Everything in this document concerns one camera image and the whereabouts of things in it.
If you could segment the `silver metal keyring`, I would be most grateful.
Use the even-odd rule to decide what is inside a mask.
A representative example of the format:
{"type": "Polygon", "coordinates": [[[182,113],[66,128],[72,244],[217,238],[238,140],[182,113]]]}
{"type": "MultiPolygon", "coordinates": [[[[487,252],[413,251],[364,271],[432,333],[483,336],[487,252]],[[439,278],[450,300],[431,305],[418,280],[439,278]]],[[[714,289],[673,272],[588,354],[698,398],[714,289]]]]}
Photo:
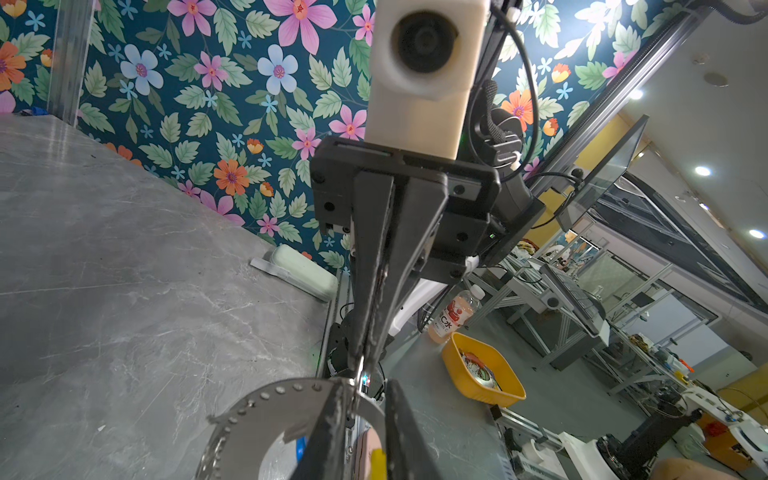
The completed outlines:
{"type": "Polygon", "coordinates": [[[363,455],[370,451],[361,438],[371,430],[377,445],[385,446],[385,414],[377,402],[358,390],[349,378],[291,378],[273,382],[245,395],[210,422],[214,430],[202,454],[197,479],[257,479],[270,448],[312,432],[327,393],[321,384],[345,381],[350,386],[350,411],[345,429],[342,479],[364,471],[363,455]]]}

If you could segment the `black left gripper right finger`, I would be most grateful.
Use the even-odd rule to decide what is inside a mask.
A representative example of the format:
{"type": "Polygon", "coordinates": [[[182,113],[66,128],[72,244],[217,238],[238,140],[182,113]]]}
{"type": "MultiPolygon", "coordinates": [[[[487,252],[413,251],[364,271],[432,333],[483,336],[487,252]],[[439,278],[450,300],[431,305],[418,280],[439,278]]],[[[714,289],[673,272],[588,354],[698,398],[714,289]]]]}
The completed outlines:
{"type": "Polygon", "coordinates": [[[384,412],[387,478],[441,479],[437,464],[420,433],[405,392],[397,380],[389,380],[386,384],[384,412]]]}

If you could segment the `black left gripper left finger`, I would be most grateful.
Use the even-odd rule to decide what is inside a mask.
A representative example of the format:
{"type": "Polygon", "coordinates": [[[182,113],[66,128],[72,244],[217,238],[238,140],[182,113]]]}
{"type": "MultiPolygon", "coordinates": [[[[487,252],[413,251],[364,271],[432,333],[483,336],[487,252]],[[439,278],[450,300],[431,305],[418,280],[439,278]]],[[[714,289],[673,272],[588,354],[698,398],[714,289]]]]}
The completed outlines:
{"type": "Polygon", "coordinates": [[[291,479],[342,479],[344,476],[350,386],[345,381],[328,381],[321,387],[327,396],[291,479]]]}

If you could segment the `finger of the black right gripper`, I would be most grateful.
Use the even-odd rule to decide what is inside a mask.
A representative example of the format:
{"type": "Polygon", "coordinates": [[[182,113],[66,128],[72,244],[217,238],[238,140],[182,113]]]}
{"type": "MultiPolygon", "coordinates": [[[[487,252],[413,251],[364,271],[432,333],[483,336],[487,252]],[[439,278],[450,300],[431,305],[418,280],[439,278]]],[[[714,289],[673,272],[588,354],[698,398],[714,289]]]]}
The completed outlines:
{"type": "Polygon", "coordinates": [[[394,181],[389,175],[362,171],[353,181],[354,309],[349,358],[364,366],[372,359],[374,327],[381,301],[383,253],[391,216],[394,181]]]}
{"type": "Polygon", "coordinates": [[[418,281],[416,263],[425,254],[447,199],[447,177],[443,173],[428,178],[411,177],[397,189],[382,256],[383,278],[371,325],[372,367],[380,360],[402,297],[418,281]]]}

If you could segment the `yellow capped key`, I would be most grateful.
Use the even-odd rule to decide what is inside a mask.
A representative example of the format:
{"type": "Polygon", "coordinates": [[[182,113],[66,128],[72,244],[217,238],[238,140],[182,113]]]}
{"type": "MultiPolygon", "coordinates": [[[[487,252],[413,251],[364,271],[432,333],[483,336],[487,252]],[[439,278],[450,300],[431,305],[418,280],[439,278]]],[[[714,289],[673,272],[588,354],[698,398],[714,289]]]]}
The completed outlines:
{"type": "Polygon", "coordinates": [[[375,449],[370,455],[369,480],[387,480],[387,458],[383,449],[375,449]]]}

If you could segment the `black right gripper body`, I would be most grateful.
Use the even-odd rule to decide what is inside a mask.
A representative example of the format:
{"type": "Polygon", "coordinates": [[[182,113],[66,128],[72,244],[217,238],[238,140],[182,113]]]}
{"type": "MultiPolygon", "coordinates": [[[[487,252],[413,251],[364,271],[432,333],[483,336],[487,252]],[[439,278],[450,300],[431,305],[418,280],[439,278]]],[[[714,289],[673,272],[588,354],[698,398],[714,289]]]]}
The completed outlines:
{"type": "Polygon", "coordinates": [[[362,171],[393,178],[391,215],[399,187],[411,177],[447,177],[448,199],[425,254],[416,263],[418,279],[460,279],[471,269],[500,191],[495,169],[367,142],[327,137],[310,162],[315,216],[322,232],[347,232],[352,240],[353,181],[362,171]]]}

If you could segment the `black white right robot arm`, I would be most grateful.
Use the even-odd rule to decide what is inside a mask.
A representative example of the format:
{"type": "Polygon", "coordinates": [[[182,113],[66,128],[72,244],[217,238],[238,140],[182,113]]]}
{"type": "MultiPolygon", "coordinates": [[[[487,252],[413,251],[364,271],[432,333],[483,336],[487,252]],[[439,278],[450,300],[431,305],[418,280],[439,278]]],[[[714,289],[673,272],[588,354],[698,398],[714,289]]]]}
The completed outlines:
{"type": "Polygon", "coordinates": [[[310,166],[316,219],[322,231],[351,240],[350,368],[374,368],[420,281],[452,286],[471,259],[500,261],[541,215],[523,177],[503,173],[522,150],[523,131],[494,105],[496,91],[486,80],[472,92],[462,148],[468,161],[339,137],[317,148],[310,166]]]}

